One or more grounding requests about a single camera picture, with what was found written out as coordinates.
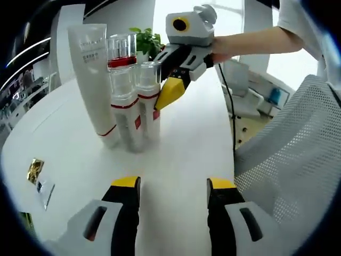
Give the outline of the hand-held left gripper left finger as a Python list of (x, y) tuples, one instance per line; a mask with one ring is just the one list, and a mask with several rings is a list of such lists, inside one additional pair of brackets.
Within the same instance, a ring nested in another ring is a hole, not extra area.
[(140, 208), (139, 176), (114, 180), (101, 200), (70, 218), (58, 255), (134, 255)]

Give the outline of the person's right hand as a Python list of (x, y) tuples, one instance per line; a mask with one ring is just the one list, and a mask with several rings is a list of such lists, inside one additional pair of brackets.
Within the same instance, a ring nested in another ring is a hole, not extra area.
[(217, 36), (212, 43), (211, 58), (213, 63), (222, 63), (232, 57), (239, 56), (239, 43), (234, 35)]

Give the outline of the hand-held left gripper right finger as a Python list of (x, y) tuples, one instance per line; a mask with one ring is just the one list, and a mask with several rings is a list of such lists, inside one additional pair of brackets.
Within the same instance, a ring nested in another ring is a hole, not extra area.
[(279, 255), (280, 229), (228, 179), (207, 179), (207, 224), (212, 255)]

